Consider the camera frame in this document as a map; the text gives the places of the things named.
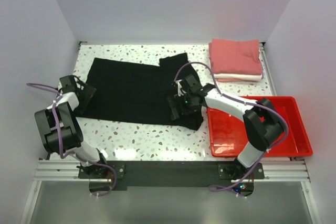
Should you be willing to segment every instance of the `red plastic tray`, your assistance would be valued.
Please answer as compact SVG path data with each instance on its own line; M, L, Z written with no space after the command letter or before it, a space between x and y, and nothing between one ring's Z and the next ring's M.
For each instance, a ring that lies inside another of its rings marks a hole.
M264 97L245 97L261 100ZM293 97L266 97L289 126L288 137L272 148L267 157L305 157L313 150ZM237 157L247 143L245 126L239 119L215 109L207 109L211 152L215 157Z

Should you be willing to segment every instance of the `white folded cloth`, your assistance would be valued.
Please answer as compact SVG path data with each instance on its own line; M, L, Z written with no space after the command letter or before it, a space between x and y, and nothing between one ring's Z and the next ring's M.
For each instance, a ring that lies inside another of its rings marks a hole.
M240 79L243 81L261 81L262 74L251 75L251 74L236 74L236 73L216 73L214 74L216 79Z

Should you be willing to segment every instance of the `black mounting plate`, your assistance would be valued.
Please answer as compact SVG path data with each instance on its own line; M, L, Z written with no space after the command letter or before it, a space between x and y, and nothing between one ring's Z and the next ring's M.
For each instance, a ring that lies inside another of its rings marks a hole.
M231 178L223 179L221 175L233 161L108 161L117 172L117 185L114 190L127 190L128 186L151 187L208 187L209 185L229 186ZM254 170L255 179L264 178L262 164ZM78 178L93 179L84 172Z

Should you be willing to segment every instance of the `robotic arm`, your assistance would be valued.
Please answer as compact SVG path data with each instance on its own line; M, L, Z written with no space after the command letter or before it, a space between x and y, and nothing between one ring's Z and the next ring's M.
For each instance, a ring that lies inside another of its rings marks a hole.
M35 113L35 120L42 139L43 146L48 153L58 153L61 157L71 155L81 162L80 169L88 175L103 177L107 169L96 164L106 164L104 156L96 148L90 146L83 139L83 133L76 120L74 111L82 113L94 92L91 86L83 83L74 76L60 78L63 94L56 103L56 112L61 129L63 148L60 153L57 125L52 113L52 105Z
M204 106L224 111L243 121L248 142L237 161L245 168L250 168L284 132L284 123L270 112L275 108L268 99L256 101L233 95L225 97L212 84L202 86L193 75L179 81L177 88L177 95L168 98L172 120L199 111ZM258 104L270 110L261 109Z

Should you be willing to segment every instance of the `folded clothes stack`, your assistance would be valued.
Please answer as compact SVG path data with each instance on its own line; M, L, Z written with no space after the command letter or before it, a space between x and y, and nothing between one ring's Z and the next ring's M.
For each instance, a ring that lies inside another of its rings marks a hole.
M209 43L211 68L218 81L260 81L263 67L259 40L213 39Z

